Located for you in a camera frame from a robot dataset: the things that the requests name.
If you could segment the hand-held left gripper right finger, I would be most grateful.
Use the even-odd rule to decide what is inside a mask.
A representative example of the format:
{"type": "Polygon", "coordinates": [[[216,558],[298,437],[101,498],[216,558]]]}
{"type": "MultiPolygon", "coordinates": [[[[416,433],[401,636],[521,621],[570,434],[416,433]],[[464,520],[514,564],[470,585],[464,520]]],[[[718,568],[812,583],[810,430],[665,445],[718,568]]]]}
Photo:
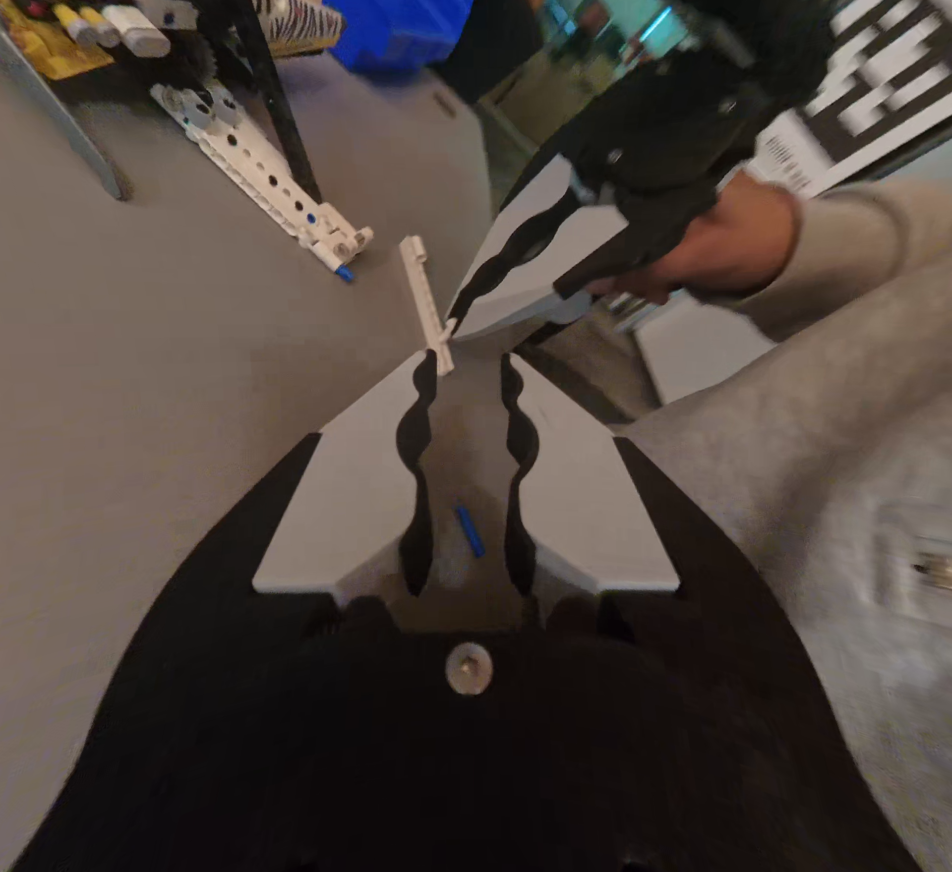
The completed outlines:
{"type": "Polygon", "coordinates": [[[681,580],[621,441],[522,357],[501,359],[508,490],[504,555],[517,592],[551,616],[566,599],[672,594],[681,580]]]}

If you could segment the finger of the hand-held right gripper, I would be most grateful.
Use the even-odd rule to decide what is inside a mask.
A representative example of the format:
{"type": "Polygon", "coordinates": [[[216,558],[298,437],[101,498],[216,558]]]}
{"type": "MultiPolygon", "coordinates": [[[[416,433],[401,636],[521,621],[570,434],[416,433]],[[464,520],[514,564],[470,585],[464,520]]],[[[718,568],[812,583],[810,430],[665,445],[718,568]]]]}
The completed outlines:
{"type": "Polygon", "coordinates": [[[450,305],[454,342],[476,339],[554,311],[563,303],[554,290],[556,280],[627,224],[610,206],[572,212],[559,223],[553,237],[533,239],[530,259],[527,259],[528,253],[522,251],[515,264],[496,264],[491,271],[498,283],[489,291],[475,293],[470,287],[477,273],[500,257],[509,232],[540,218],[544,218],[544,213],[529,217],[526,210],[506,211],[494,222],[450,305]]]}
{"type": "Polygon", "coordinates": [[[502,212],[522,210],[528,211],[530,218],[540,213],[544,213],[544,218],[525,223],[509,232],[509,237],[500,257],[487,263],[477,273],[474,283],[470,287],[475,293],[489,291],[498,283],[498,279],[492,277],[491,271],[496,264],[504,265],[507,263],[512,266],[519,261],[519,254],[522,251],[526,251],[528,253],[527,259],[530,259],[533,256],[533,252],[530,251],[533,239],[536,237],[553,237],[559,223],[564,221],[572,212],[580,209],[581,202],[573,188],[573,179],[574,168],[572,164],[562,155],[557,155],[550,159],[541,171],[535,174],[529,183],[498,213],[495,221],[502,212]]]}

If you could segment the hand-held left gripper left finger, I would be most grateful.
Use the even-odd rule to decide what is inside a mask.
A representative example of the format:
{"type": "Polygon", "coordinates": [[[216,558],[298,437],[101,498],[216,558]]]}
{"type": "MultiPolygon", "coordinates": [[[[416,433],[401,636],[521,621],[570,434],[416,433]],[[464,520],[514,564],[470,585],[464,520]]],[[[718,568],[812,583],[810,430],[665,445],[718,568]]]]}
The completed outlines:
{"type": "Polygon", "coordinates": [[[319,593],[338,606],[422,594],[434,531],[421,459],[437,383],[437,355],[421,350],[324,427],[256,592],[319,593]]]}

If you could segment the long white lego beam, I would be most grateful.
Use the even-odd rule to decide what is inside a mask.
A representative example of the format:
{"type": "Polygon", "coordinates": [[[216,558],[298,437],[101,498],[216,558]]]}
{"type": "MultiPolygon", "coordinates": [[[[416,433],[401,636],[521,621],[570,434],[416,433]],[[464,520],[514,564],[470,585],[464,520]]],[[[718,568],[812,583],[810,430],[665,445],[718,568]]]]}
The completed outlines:
{"type": "Polygon", "coordinates": [[[441,337],[446,322],[441,318],[426,273],[427,253],[419,235],[406,237],[399,245],[400,258],[408,278],[414,306],[421,325],[426,347],[436,356],[436,372],[446,377],[454,369],[450,341],[441,337]]]}

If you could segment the person's right forearm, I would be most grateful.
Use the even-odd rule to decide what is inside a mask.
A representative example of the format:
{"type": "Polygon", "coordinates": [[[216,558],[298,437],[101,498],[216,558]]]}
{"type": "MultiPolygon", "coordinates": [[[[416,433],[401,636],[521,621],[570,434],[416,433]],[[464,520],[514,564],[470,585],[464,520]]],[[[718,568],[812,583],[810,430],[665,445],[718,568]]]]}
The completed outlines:
{"type": "Polygon", "coordinates": [[[950,255],[950,184],[900,178],[797,199],[795,241],[779,275],[718,305],[779,343],[893,279],[950,255]]]}

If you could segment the blue lego pin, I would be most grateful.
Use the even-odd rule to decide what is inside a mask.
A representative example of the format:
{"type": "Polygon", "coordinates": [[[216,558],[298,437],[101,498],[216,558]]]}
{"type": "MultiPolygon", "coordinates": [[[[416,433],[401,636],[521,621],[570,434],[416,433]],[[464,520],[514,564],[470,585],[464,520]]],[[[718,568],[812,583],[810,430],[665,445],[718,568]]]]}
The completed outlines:
{"type": "Polygon", "coordinates": [[[482,535],[469,509],[464,505],[457,504],[454,506],[453,511],[474,558],[482,559],[485,556],[486,548],[482,540],[482,535]]]}

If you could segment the white zebra lego helicopter model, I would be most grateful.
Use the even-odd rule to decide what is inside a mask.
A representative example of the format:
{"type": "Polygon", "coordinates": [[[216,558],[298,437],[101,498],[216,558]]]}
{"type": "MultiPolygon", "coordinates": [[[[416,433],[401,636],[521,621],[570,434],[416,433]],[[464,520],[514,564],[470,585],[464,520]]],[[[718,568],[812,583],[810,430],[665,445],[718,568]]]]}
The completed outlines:
{"type": "Polygon", "coordinates": [[[373,240],[322,195],[276,61],[337,45],[324,0],[2,0],[2,74],[116,200],[128,188],[56,91],[119,68],[257,207],[347,283],[373,240]]]}

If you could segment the person's right hand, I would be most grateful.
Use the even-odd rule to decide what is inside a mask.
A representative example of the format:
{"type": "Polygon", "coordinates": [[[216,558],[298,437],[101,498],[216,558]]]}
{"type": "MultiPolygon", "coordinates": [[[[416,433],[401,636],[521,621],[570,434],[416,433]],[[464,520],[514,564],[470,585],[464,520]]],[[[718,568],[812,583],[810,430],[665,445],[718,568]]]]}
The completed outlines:
{"type": "Polygon", "coordinates": [[[800,217],[795,195],[738,171],[671,252],[653,264],[595,281],[588,292],[629,293],[657,305],[676,291],[752,295],[772,283],[790,260],[800,217]]]}

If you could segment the black flat panel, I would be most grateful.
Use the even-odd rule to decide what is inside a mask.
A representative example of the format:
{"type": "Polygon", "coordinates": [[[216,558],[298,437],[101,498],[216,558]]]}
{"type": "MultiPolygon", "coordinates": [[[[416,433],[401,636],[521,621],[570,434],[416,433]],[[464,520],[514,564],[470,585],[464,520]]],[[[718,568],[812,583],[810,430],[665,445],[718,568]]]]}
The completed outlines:
{"type": "Polygon", "coordinates": [[[459,41],[432,69],[471,106],[543,46],[530,0],[474,0],[459,41]]]}

